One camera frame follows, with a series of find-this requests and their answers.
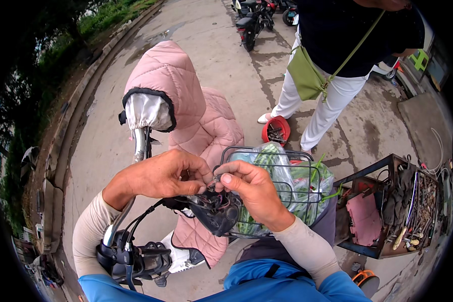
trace beige arm sleeve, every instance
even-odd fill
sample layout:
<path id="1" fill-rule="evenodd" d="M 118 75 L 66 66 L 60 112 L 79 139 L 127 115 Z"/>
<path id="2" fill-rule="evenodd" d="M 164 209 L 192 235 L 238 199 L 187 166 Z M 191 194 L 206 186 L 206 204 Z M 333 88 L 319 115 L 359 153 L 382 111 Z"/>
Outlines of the beige arm sleeve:
<path id="1" fill-rule="evenodd" d="M 92 274 L 107 275 L 97 262 L 96 246 L 100 244 L 106 228 L 120 213 L 104 202 L 101 191 L 77 220 L 72 235 L 72 254 L 79 278 Z"/>
<path id="2" fill-rule="evenodd" d="M 281 232 L 273 232 L 292 259 L 306 269 L 319 288 L 324 279 L 341 270 L 330 244 L 300 218 Z"/>

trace green crossbody bag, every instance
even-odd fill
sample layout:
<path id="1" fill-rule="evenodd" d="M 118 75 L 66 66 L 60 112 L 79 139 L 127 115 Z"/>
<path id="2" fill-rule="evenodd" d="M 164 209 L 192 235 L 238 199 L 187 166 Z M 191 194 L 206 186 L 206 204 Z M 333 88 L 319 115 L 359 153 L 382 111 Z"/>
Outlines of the green crossbody bag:
<path id="1" fill-rule="evenodd" d="M 369 28 L 368 32 L 364 35 L 361 41 L 357 44 L 354 50 L 350 55 L 344 60 L 344 63 L 330 75 L 328 78 L 325 78 L 319 70 L 312 63 L 309 54 L 302 46 L 302 42 L 299 46 L 292 49 L 290 53 L 297 51 L 294 54 L 294 57 L 287 66 L 287 70 L 294 80 L 295 87 L 297 88 L 298 95 L 301 100 L 315 100 L 320 93 L 323 94 L 323 102 L 327 98 L 327 86 L 332 81 L 332 79 L 337 75 L 337 73 L 344 67 L 344 65 L 349 61 L 349 59 L 354 55 L 354 53 L 359 49 L 364 40 L 368 37 L 371 31 L 374 29 L 379 19 L 383 16 L 385 11 L 382 11 L 381 14 L 377 17 L 374 23 Z"/>

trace man's left hand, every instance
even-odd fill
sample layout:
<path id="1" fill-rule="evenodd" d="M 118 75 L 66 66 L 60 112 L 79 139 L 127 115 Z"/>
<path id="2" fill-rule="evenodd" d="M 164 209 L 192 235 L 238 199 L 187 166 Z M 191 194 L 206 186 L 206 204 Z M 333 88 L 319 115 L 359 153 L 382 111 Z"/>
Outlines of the man's left hand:
<path id="1" fill-rule="evenodd" d="M 117 173 L 102 191 L 102 197 L 110 206 L 121 210 L 137 195 L 165 198 L 202 193 L 212 178 L 204 159 L 172 149 Z"/>

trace road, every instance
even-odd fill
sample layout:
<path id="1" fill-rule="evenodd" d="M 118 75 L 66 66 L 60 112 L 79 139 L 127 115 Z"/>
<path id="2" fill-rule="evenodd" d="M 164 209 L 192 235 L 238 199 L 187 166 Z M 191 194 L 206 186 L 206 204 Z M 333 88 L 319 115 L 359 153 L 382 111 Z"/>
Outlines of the road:
<path id="1" fill-rule="evenodd" d="M 269 112 L 278 99 L 295 39 L 295 27 L 284 25 L 281 14 L 275 14 L 274 21 L 274 31 L 262 31 L 254 50 L 248 53 L 240 46 L 230 1 L 169 0 L 117 54 L 91 98 L 89 114 L 78 131 L 67 173 L 63 246 L 73 269 L 72 231 L 79 215 L 115 173 L 131 164 L 134 144 L 129 139 L 129 129 L 120 126 L 117 116 L 123 110 L 121 100 L 126 81 L 141 55 L 159 41 L 177 42 L 193 61 L 201 85 L 225 94 L 244 130 L 245 144 L 256 146 L 262 143 L 262 125 L 256 120 Z M 326 153 L 324 161 L 336 178 L 348 176 L 391 153 L 411 154 L 416 162 L 416 151 L 397 108 L 400 98 L 398 88 L 372 76 L 313 149 L 314 158 Z M 299 150 L 300 136 L 314 108 L 314 101 L 306 101 L 290 118 L 292 134 L 287 148 Z M 153 146 L 153 155 L 166 151 L 167 134 L 155 131 L 153 137 L 162 143 Z M 129 223 L 153 202 L 138 197 L 124 223 Z M 158 208 L 138 227 L 136 242 L 161 240 L 175 228 L 176 221 L 172 211 Z M 144 282 L 138 291 L 166 301 L 194 300 L 219 292 L 230 266 L 249 242 L 241 240 L 232 245 L 212 270 L 199 266 L 169 276 L 166 289 Z M 334 249 L 341 263 L 353 254 L 338 247 Z M 392 281 L 415 257 L 397 258 L 399 269 L 387 263 L 390 269 L 383 275 L 381 286 Z M 381 262 L 376 265 L 379 271 L 383 270 Z"/>

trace scooter seat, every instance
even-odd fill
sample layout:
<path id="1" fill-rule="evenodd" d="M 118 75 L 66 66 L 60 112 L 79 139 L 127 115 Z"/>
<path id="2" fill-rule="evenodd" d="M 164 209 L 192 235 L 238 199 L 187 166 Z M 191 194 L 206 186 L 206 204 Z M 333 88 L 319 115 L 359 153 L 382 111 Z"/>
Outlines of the scooter seat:
<path id="1" fill-rule="evenodd" d="M 238 20 L 238 22 L 236 22 L 235 26 L 237 28 L 245 28 L 245 27 L 249 26 L 250 24 L 253 24 L 254 22 L 255 21 L 252 17 L 245 17 L 245 18 Z"/>
<path id="2" fill-rule="evenodd" d="M 256 7 L 256 5 L 257 5 L 256 0 L 247 0 L 245 2 L 240 3 L 241 7 L 252 7 L 253 8 L 253 7 Z"/>

